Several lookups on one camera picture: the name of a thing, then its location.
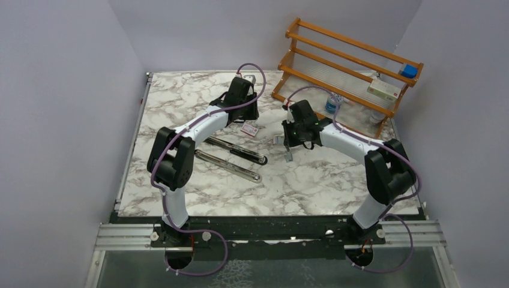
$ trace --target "screw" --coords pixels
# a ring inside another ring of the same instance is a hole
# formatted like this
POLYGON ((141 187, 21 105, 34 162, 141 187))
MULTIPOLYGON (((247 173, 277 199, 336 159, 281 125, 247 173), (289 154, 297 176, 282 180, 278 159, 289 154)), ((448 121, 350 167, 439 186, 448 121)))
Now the screw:
POLYGON ((382 229, 378 229, 376 231, 376 236, 378 236, 378 238, 385 238, 385 231, 383 231, 382 229))

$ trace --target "white box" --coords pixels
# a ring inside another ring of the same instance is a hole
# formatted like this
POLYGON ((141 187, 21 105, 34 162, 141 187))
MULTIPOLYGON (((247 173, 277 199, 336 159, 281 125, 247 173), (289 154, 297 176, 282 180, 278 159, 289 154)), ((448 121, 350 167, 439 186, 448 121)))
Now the white box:
POLYGON ((396 102, 399 94, 401 94, 401 89, 382 80, 373 79, 373 82, 367 88, 367 92, 382 99, 396 102))

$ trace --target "glass panel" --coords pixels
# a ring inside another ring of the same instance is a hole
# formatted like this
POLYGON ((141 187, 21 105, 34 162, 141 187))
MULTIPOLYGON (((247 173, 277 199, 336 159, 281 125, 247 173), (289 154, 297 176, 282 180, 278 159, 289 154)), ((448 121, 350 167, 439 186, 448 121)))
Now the glass panel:
MULTIPOLYGON (((166 272, 162 251, 108 251, 98 287, 444 287, 432 248, 416 248, 403 270, 371 274, 347 260, 232 260, 208 277, 166 272)), ((370 268, 388 269, 401 263, 408 248, 379 248, 370 268)), ((187 271, 205 272, 219 262, 191 262, 187 271)))

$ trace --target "plastic bottle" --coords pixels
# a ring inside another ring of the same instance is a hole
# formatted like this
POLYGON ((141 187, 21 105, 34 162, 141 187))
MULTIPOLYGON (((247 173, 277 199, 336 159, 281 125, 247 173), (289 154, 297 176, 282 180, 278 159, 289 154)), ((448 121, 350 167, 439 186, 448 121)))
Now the plastic bottle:
POLYGON ((334 112, 336 111, 336 103, 338 103, 339 107, 341 108, 341 104, 343 103, 344 100, 343 96, 336 93, 333 94, 334 98, 332 95, 329 95, 329 97, 327 98, 327 102, 325 103, 325 110, 330 114, 334 114, 334 112))

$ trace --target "metal rod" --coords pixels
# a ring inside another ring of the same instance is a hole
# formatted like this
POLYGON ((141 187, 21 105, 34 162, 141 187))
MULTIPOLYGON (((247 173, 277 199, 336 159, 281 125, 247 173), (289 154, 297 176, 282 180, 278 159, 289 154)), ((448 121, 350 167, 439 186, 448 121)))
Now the metal rod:
POLYGON ((263 154, 257 153, 255 151, 251 151, 245 148, 242 148, 238 145, 235 145, 233 143, 221 140, 216 137, 209 137, 205 139, 204 141, 207 144, 214 145, 221 147, 223 149, 228 150, 231 154, 239 156, 243 159, 246 159, 248 161, 251 161, 253 163, 256 163, 258 165, 265 165, 267 164, 267 157, 263 154))
POLYGON ((246 180, 249 180, 254 183, 260 183, 262 182, 262 177, 260 174, 257 174, 251 170, 247 170, 245 168, 242 168, 240 166, 237 166, 235 164, 232 164, 226 160, 223 160, 221 158, 217 158, 215 156, 212 156, 208 153, 205 153, 199 149, 194 151, 194 155, 203 161, 212 163, 216 166, 219 166, 221 168, 224 168, 226 171, 235 174, 237 176, 240 176, 246 180))

